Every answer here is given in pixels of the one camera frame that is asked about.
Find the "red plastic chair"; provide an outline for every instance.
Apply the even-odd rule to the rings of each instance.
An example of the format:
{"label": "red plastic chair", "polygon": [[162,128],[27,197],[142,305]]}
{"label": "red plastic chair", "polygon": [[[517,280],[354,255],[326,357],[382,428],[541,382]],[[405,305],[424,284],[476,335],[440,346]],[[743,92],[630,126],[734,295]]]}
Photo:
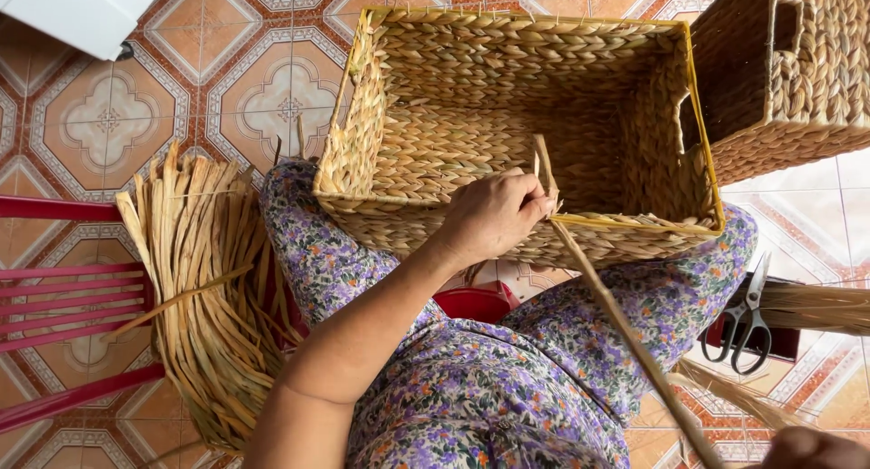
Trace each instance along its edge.
{"label": "red plastic chair", "polygon": [[[121,222],[121,214],[114,204],[75,203],[28,197],[0,196],[0,218],[64,219],[75,221]],[[23,285],[30,279],[46,277],[100,276],[112,278],[71,280],[60,284]],[[100,293],[100,289],[124,288],[120,292]],[[84,297],[71,297],[53,301],[15,302],[12,297],[38,296],[71,291],[87,291]],[[86,337],[115,330],[128,319],[101,321],[119,315],[145,312],[154,306],[154,289],[142,263],[95,264],[80,267],[21,269],[0,271],[0,353],[33,347],[71,338]],[[102,305],[93,310],[64,313],[11,322],[13,315],[32,315],[60,308],[81,308]],[[74,325],[88,322],[86,325]],[[15,335],[16,332],[40,328],[74,325],[34,336]],[[164,367],[154,363],[135,371],[123,372],[57,394],[40,397],[21,405],[0,410],[0,433],[47,419],[73,408],[87,405],[102,397],[111,396],[130,388],[142,386],[164,376]]]}

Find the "floral dress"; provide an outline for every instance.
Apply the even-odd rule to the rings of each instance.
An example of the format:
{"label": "floral dress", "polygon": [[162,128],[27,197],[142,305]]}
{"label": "floral dress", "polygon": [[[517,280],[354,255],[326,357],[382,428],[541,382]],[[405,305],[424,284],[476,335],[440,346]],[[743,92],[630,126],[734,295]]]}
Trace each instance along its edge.
{"label": "floral dress", "polygon": [[[311,195],[316,167],[266,176],[260,205],[303,318],[314,326],[397,266],[358,245]],[[755,222],[726,206],[715,241],[599,271],[640,341],[669,370],[745,275]],[[651,389],[579,278],[498,324],[450,319],[430,300],[357,403],[351,467],[628,467],[624,428]]]}

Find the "ceramic tile floor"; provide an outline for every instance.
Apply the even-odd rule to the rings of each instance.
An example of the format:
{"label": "ceramic tile floor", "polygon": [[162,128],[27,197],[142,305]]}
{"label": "ceramic tile floor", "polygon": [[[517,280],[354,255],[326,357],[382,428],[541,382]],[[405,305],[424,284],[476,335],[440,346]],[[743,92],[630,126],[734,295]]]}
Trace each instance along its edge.
{"label": "ceramic tile floor", "polygon": [[[0,18],[0,193],[103,201],[172,138],[183,151],[239,158],[259,171],[279,135],[290,141],[287,153],[303,145],[317,154],[360,7],[385,2],[692,20],[712,0],[159,0],[130,36],[136,57],[121,63],[95,62]],[[774,253],[771,273],[867,287],[868,166],[870,150],[735,184],[723,197],[758,219],[761,247]],[[115,225],[0,219],[3,268],[121,263],[131,251]],[[568,277],[490,263],[478,283],[498,278],[528,298]],[[0,406],[150,362],[148,338],[140,329],[111,343],[80,338],[0,355]],[[742,380],[800,406],[818,426],[867,442],[868,347],[862,338],[806,334],[797,364],[770,361]],[[689,401],[730,464],[759,459],[766,430],[706,397]],[[679,433],[652,395],[627,437],[634,467],[682,464]],[[0,468],[137,467],[195,438],[179,396],[161,382],[0,435]],[[203,450],[162,463],[237,465]]]}

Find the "rectangular basket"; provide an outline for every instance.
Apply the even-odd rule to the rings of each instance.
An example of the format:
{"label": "rectangular basket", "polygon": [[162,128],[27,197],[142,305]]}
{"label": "rectangular basket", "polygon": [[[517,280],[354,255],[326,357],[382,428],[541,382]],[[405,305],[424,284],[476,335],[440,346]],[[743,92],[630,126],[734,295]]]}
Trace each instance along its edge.
{"label": "rectangular basket", "polygon": [[715,0],[691,25],[720,185],[870,146],[867,0]]}
{"label": "rectangular basket", "polygon": [[[343,125],[344,107],[333,112],[314,195],[365,246],[407,253],[453,190],[528,169],[543,134],[564,199],[555,219],[597,266],[705,242],[724,218],[706,138],[681,142],[681,106],[701,124],[688,33],[678,21],[366,8],[340,89],[353,84],[351,105]],[[543,223],[506,257],[573,266]]]}

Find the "woman's hand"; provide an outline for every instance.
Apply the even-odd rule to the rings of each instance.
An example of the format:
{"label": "woman's hand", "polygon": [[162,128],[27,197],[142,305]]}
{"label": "woman's hand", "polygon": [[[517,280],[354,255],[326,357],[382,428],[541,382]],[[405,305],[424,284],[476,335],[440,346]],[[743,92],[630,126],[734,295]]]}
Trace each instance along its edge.
{"label": "woman's hand", "polygon": [[870,451],[851,440],[800,426],[773,437],[770,452],[746,469],[870,469]]}
{"label": "woman's hand", "polygon": [[458,189],[444,224],[426,244],[443,248],[462,270],[516,246],[555,204],[538,177],[510,169]]}

